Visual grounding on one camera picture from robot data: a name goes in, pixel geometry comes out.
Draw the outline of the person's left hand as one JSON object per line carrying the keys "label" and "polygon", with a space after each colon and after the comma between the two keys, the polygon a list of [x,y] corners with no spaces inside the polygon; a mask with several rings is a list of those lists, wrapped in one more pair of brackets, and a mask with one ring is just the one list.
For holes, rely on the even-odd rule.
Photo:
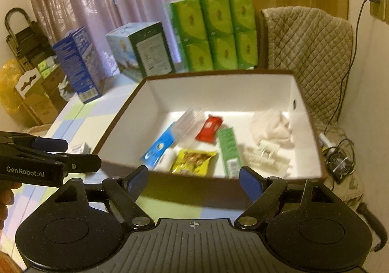
{"label": "person's left hand", "polygon": [[5,220],[8,217],[8,206],[11,206],[15,202],[15,196],[13,190],[21,187],[21,183],[18,182],[1,182],[0,190],[0,228],[4,228]]}

